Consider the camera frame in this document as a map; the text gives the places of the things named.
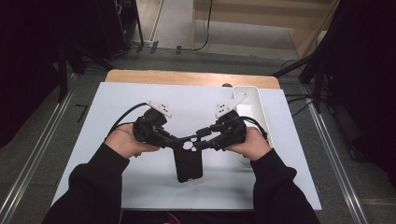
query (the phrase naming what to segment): finger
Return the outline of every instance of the finger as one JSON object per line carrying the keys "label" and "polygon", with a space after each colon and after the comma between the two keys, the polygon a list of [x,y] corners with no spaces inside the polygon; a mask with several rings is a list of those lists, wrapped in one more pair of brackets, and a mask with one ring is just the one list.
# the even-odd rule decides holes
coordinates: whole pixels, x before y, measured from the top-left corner
{"label": "finger", "polygon": [[157,151],[160,149],[159,147],[155,147],[150,144],[141,143],[141,142],[136,142],[136,148],[138,148],[138,151],[141,151],[141,152]]}

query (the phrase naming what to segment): black smartphone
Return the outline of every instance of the black smartphone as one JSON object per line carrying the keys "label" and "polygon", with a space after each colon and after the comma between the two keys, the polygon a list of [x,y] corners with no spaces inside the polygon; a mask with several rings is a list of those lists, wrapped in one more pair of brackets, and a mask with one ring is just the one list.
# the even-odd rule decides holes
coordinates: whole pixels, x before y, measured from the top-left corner
{"label": "black smartphone", "polygon": [[177,180],[180,183],[198,179],[203,176],[202,151],[173,148]]}

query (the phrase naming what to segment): wooden board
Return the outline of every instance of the wooden board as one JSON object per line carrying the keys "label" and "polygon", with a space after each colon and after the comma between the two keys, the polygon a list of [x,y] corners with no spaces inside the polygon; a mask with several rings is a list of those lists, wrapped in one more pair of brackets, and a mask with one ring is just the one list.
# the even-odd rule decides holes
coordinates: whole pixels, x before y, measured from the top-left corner
{"label": "wooden board", "polygon": [[107,74],[106,82],[194,86],[222,86],[225,83],[229,83],[233,86],[255,86],[260,89],[280,89],[279,82],[275,77],[152,70],[111,70]]}

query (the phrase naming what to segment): white table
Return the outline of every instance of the white table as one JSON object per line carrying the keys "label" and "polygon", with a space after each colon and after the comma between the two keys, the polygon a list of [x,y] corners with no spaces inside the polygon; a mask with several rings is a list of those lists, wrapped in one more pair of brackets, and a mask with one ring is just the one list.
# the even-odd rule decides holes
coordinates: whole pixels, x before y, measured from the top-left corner
{"label": "white table", "polygon": [[[56,201],[68,187],[71,171],[87,162],[103,142],[112,124],[130,107],[147,100],[169,104],[173,117],[163,127],[182,137],[215,122],[217,104],[231,99],[233,90],[222,87],[102,83],[64,171]],[[320,202],[300,140],[282,90],[260,89],[272,140],[281,159],[298,172],[295,183],[314,209]],[[148,107],[137,109],[125,121],[135,121]],[[252,209],[254,174],[232,152],[203,152],[204,176],[180,184],[170,148],[132,158],[123,173],[123,209],[248,210]]]}

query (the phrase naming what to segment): black cloth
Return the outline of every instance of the black cloth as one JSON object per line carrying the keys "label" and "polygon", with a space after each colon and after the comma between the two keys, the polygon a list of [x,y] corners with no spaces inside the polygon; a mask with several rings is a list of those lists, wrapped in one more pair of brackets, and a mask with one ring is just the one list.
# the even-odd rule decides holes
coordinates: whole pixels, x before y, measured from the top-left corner
{"label": "black cloth", "polygon": [[[119,223],[121,174],[128,163],[102,144],[88,163],[74,169],[69,190],[51,207],[43,223]],[[319,223],[304,194],[293,183],[296,171],[287,167],[274,149],[251,166],[256,176],[254,223]]]}

